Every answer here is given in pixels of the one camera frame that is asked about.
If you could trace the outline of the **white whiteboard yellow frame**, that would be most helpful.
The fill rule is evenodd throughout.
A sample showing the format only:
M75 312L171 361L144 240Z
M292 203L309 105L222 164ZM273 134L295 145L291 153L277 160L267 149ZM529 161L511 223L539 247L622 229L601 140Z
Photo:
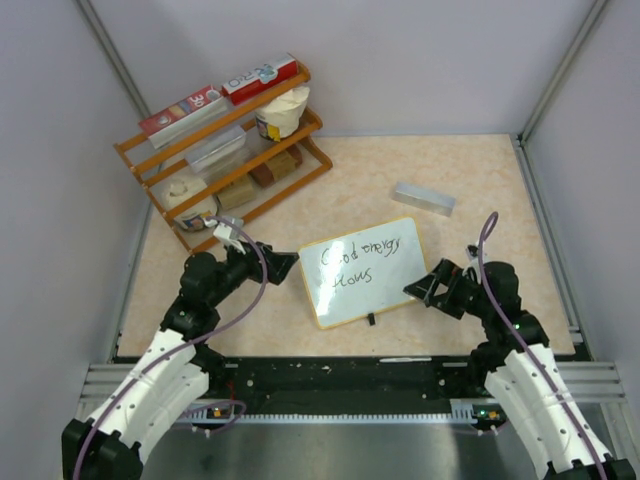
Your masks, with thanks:
M411 302L404 288L427 275L419 229L410 216L305 245L298 255L322 330Z

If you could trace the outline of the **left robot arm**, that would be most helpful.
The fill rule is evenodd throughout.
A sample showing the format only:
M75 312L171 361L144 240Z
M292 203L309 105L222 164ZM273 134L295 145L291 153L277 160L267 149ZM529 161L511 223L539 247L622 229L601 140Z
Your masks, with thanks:
M222 330L217 307L245 281L281 284L298 261L262 242L239 242L219 261L208 252L184 264L179 294L146 352L104 403L73 419L61 437L66 479L138 479L153 449L192 403L226 387L224 359L206 342Z

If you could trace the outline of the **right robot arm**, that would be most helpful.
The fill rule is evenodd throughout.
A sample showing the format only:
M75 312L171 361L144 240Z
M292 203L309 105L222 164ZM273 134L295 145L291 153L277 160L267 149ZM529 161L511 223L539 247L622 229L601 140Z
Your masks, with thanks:
M497 401L539 478L635 478L631 462L611 453L578 407L544 329L522 306L511 264L462 268L443 259L403 291L450 317L480 320L486 340L469 356L467 384Z

